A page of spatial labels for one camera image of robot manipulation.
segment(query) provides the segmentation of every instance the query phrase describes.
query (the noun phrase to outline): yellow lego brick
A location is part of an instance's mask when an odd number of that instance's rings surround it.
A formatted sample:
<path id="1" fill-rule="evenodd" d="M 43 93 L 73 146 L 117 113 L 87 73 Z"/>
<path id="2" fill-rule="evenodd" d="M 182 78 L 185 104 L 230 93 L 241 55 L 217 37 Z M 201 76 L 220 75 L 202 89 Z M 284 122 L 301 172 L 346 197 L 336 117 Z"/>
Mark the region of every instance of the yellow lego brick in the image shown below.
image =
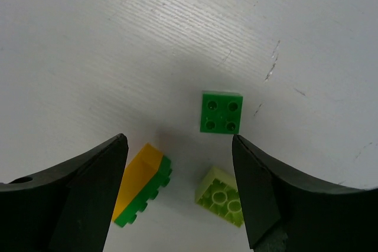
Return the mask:
<path id="1" fill-rule="evenodd" d="M 114 221 L 158 172 L 163 153 L 146 144 L 125 168 L 112 216 Z"/>

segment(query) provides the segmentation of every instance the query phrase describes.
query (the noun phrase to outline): dark green lego brick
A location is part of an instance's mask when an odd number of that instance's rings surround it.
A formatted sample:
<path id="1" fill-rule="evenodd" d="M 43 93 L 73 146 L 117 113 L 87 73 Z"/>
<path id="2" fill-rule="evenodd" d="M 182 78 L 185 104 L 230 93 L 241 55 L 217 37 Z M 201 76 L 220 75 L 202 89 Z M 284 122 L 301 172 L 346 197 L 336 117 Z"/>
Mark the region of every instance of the dark green lego brick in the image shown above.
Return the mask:
<path id="1" fill-rule="evenodd" d="M 120 227 L 126 224 L 132 224 L 136 219 L 136 213 L 143 212 L 147 207 L 147 201 L 157 197 L 159 187 L 166 187 L 170 182 L 172 173 L 171 161 L 163 156 L 158 172 L 143 187 L 131 203 L 123 210 L 123 212 L 115 219 L 115 223 Z"/>
<path id="2" fill-rule="evenodd" d="M 243 96 L 237 93 L 204 91 L 201 132 L 238 134 Z"/>

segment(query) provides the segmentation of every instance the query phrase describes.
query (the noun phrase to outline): toy building block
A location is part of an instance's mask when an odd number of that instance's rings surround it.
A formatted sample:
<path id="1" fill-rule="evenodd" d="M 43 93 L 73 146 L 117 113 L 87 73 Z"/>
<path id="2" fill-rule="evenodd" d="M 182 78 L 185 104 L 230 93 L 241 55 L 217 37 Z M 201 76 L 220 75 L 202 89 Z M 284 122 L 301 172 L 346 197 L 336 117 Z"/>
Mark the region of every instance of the toy building block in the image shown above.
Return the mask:
<path id="1" fill-rule="evenodd" d="M 158 172 L 115 219 L 115 223 L 120 227 L 124 227 L 127 223 L 132 224 L 136 219 L 136 213 L 138 211 L 143 212 L 146 209 L 147 201 L 157 197 L 159 187 L 168 185 L 171 173 L 171 161 L 166 156 L 163 156 Z"/>
<path id="2" fill-rule="evenodd" d="M 242 226 L 242 205 L 235 177 L 212 167 L 195 191 L 195 202 L 226 221 Z"/>
<path id="3" fill-rule="evenodd" d="M 201 132 L 238 134 L 243 96 L 237 93 L 204 91 Z"/>
<path id="4" fill-rule="evenodd" d="M 125 168 L 119 188 L 112 221 L 122 213 L 131 201 L 159 171 L 163 153 L 146 144 Z"/>

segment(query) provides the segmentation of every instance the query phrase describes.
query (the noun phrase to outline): white textured surface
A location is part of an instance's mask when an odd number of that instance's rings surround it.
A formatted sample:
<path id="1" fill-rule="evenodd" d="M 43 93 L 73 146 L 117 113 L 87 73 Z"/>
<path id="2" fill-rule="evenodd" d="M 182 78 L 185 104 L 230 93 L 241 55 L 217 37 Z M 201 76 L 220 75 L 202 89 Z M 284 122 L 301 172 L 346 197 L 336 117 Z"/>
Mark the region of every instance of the white textured surface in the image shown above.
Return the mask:
<path id="1" fill-rule="evenodd" d="M 243 228 L 193 202 L 210 165 L 232 172 L 232 137 L 198 132 L 201 91 L 242 93 L 241 134 L 271 155 L 377 186 L 375 3 L 0 0 L 0 179 L 123 132 L 129 157 L 152 142 L 174 173 L 105 251 L 249 251 Z"/>

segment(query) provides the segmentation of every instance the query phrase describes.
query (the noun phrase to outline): lime green lego brick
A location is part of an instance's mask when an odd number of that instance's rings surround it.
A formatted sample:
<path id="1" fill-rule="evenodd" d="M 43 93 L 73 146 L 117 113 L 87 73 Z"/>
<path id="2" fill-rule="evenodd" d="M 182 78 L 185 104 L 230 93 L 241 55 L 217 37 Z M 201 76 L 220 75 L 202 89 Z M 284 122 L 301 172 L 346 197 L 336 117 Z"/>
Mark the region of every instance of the lime green lego brick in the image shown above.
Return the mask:
<path id="1" fill-rule="evenodd" d="M 143 187 L 131 203 L 122 211 L 122 213 L 114 220 L 120 227 L 126 224 L 132 224 L 136 219 L 136 213 L 143 212 L 147 207 L 147 201 L 157 197 L 159 187 L 166 187 L 170 182 L 172 173 L 171 161 L 163 156 L 158 172 Z"/>
<path id="2" fill-rule="evenodd" d="M 237 93 L 204 91 L 202 93 L 201 132 L 238 134 L 243 96 Z"/>
<path id="3" fill-rule="evenodd" d="M 195 202 L 226 221 L 242 226 L 242 205 L 235 177 L 212 167 L 195 191 Z"/>

